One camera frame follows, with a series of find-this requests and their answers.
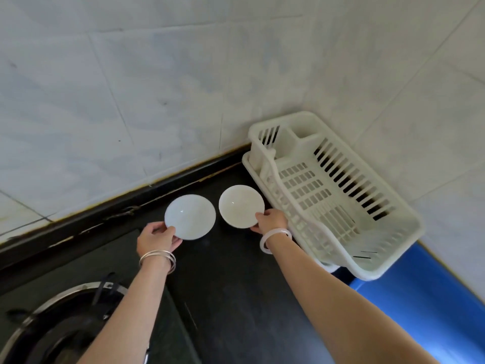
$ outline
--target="silver bangle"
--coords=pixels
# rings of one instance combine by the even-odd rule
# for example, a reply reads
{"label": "silver bangle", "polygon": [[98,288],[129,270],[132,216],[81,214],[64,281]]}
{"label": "silver bangle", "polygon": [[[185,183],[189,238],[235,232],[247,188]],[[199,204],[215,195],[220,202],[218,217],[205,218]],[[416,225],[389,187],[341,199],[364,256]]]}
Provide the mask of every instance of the silver bangle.
{"label": "silver bangle", "polygon": [[170,267],[170,270],[168,271],[168,274],[169,275],[175,270],[175,262],[176,262],[175,256],[172,253],[170,253],[169,251],[161,251],[161,250],[149,251],[148,253],[145,253],[140,258],[140,262],[139,262],[140,268],[141,268],[141,266],[143,264],[143,260],[146,257],[150,257],[152,255],[161,255],[163,257],[166,257],[170,261],[171,267]]}

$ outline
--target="hand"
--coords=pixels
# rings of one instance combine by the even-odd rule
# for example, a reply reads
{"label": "hand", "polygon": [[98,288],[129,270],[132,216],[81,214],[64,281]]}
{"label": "hand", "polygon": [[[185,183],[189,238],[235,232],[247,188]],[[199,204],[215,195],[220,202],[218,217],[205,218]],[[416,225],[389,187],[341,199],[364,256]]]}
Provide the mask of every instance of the hand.
{"label": "hand", "polygon": [[252,226],[251,230],[263,235],[273,229],[288,228],[288,221],[286,220],[285,214],[273,208],[265,210],[264,214],[256,212],[256,220],[258,220],[258,224]]}
{"label": "hand", "polygon": [[182,239],[175,236],[175,227],[167,228],[165,222],[151,222],[138,236],[136,251],[140,257],[149,251],[173,252],[182,244]]}

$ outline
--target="stove burner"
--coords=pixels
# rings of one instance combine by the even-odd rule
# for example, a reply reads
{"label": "stove burner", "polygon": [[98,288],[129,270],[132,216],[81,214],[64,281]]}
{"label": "stove burner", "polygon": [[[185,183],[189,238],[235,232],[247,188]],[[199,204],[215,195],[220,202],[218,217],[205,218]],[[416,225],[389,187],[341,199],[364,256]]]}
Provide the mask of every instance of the stove burner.
{"label": "stove burner", "polygon": [[24,319],[0,352],[0,364],[75,364],[127,292],[106,282],[112,276],[66,290],[32,313],[11,310],[11,320]]}

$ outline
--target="white wall tile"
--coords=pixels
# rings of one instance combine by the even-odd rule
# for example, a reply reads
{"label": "white wall tile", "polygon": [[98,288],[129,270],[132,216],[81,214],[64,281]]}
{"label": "white wall tile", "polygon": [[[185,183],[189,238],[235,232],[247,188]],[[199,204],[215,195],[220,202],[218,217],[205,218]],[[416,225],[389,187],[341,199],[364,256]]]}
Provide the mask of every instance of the white wall tile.
{"label": "white wall tile", "polygon": [[85,36],[0,45],[0,184],[47,216],[144,177]]}
{"label": "white wall tile", "polygon": [[219,149],[226,26],[93,36],[149,175]]}
{"label": "white wall tile", "polygon": [[227,19],[231,0],[78,0],[88,30],[159,28]]}
{"label": "white wall tile", "polygon": [[4,233],[0,235],[0,246],[2,243],[5,243],[9,239],[17,236],[21,236],[23,234],[26,234],[27,232],[33,231],[35,229],[39,229],[41,227],[44,227],[48,225],[50,222],[45,219],[40,219],[38,221],[26,224],[25,226],[21,226],[15,230],[12,230],[10,232]]}
{"label": "white wall tile", "polygon": [[355,150],[407,200],[485,158],[485,86],[430,61],[365,132]]}
{"label": "white wall tile", "polygon": [[485,0],[481,0],[439,51],[440,58],[485,81]]}
{"label": "white wall tile", "polygon": [[32,210],[0,193],[0,234],[39,220],[41,217]]}
{"label": "white wall tile", "polygon": [[485,166],[422,196],[411,205],[427,226],[422,241],[485,301]]}
{"label": "white wall tile", "polygon": [[247,141],[252,123],[300,110],[310,75],[306,18],[233,25],[221,148]]}
{"label": "white wall tile", "polygon": [[72,0],[0,0],[0,41],[80,32]]}
{"label": "white wall tile", "polygon": [[312,14],[318,0],[233,0],[231,19],[237,21]]}
{"label": "white wall tile", "polygon": [[477,1],[346,0],[305,108],[355,143]]}

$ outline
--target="ceramic bowl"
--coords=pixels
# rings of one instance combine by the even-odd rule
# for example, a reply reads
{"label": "ceramic bowl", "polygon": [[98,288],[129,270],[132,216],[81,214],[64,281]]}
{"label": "ceramic bowl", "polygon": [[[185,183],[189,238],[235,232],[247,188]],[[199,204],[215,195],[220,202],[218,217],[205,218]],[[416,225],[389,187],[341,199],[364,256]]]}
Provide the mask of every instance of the ceramic bowl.
{"label": "ceramic bowl", "polygon": [[187,194],[178,197],[165,211],[165,224],[175,227],[175,235],[195,240],[207,234],[215,222],[215,208],[203,196]]}
{"label": "ceramic bowl", "polygon": [[258,223],[255,213],[264,212],[264,200],[250,186],[234,185],[219,198],[219,212],[229,225],[246,229]]}

